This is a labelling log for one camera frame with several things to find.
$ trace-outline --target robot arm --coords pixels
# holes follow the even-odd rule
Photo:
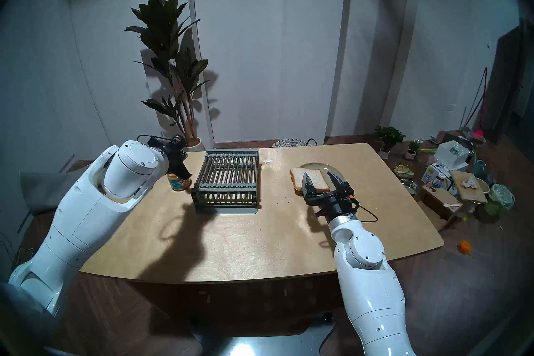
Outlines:
[[[149,145],[154,147],[129,140],[110,146],[63,197],[45,241],[9,279],[12,291],[30,296],[26,301],[35,310],[40,306],[59,318],[73,277],[154,183],[168,172],[191,176],[183,164],[184,138],[176,136],[165,145],[152,138]]]
[[[346,313],[367,356],[415,355],[406,333],[405,300],[384,246],[356,218],[358,201],[347,181],[328,172],[336,190],[318,193],[304,174],[307,205],[319,206],[336,242],[334,259]]]

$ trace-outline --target bread slice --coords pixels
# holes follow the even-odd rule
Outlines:
[[[329,192],[330,186],[326,183],[322,172],[318,169],[306,169],[303,167],[292,167],[290,169],[291,180],[296,191],[302,192],[302,178],[304,173],[307,173],[311,181],[314,183],[317,192]]]

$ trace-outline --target white plant pot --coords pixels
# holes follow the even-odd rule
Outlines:
[[[416,158],[416,152],[412,149],[408,149],[406,151],[406,153],[404,154],[404,157],[409,160],[409,161],[412,161]]]
[[[185,152],[203,152],[206,149],[204,149],[204,145],[202,144],[202,139],[199,138],[199,142],[195,146],[186,146],[184,150]]]
[[[382,158],[382,159],[388,159],[389,158],[389,151],[388,152],[384,152],[382,150],[383,148],[380,149],[380,152],[378,152],[379,156]]]

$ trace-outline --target glass plate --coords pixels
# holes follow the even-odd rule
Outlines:
[[[325,179],[326,183],[328,184],[328,186],[330,186],[330,190],[331,191],[335,190],[335,185],[332,183],[332,180],[328,176],[328,174],[327,174],[328,171],[330,171],[332,173],[335,173],[342,180],[345,180],[343,175],[341,175],[340,171],[338,171],[336,168],[334,168],[333,166],[330,166],[330,165],[328,165],[326,163],[310,162],[310,163],[305,163],[301,167],[306,168],[306,169],[318,169],[319,171],[321,171],[322,172],[322,176],[324,177],[324,179]]]

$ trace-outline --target jar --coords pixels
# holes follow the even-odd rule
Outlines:
[[[432,186],[434,188],[441,188],[443,184],[445,183],[445,174],[439,173],[436,178],[432,181]]]
[[[191,178],[181,179],[174,173],[168,173],[167,178],[169,179],[170,187],[175,191],[183,191],[191,186]]]

